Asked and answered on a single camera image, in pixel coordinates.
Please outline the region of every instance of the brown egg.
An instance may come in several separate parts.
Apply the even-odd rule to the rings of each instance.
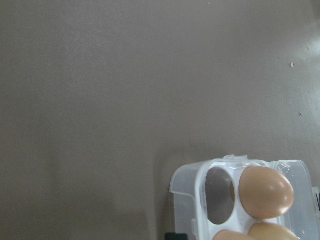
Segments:
[[[283,215],[294,203],[295,193],[280,172],[262,166],[245,169],[239,181],[239,196],[244,210],[256,219]]]
[[[234,184],[232,182],[230,184],[230,195],[231,195],[232,201],[235,202],[235,199],[236,199],[235,187],[234,187]]]
[[[255,240],[254,238],[236,231],[223,230],[218,232],[213,240]]]
[[[256,240],[299,240],[288,228],[274,223],[256,223],[249,233]]]

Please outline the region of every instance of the clear plastic container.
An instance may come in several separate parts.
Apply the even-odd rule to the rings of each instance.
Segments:
[[[294,204],[283,216],[265,219],[264,222],[283,225],[293,231],[301,240],[319,239],[319,219],[316,215],[310,175],[302,161],[280,160],[266,162],[249,160],[247,156],[228,155],[223,159],[214,159],[180,167],[173,175],[170,192],[174,195],[175,231],[187,234],[189,240],[212,240],[222,230],[231,230],[247,234],[254,223],[261,222],[249,216],[241,205],[238,193],[239,180],[243,171],[251,166],[261,166],[281,172],[291,183],[294,192]],[[208,172],[222,169],[229,176],[234,188],[234,204],[230,216],[219,224],[213,223],[208,216],[206,179]]]

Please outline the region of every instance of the black object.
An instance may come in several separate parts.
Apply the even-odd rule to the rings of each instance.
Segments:
[[[189,240],[188,235],[185,233],[167,232],[164,235],[165,240]]]

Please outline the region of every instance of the gray surface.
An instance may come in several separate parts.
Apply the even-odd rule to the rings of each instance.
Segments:
[[[2,0],[0,29],[1,239],[162,240],[176,168],[227,154],[320,184],[317,0]]]

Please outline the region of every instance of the plastic egg container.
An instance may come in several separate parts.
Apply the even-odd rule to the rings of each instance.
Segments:
[[[282,173],[294,190],[294,203],[282,216],[256,219],[244,210],[239,181],[248,167],[267,167]],[[228,155],[180,167],[173,175],[175,231],[189,240],[212,240],[222,230],[248,234],[253,224],[275,223],[290,229],[301,240],[318,240],[319,206],[312,192],[309,171],[303,161],[266,162]]]

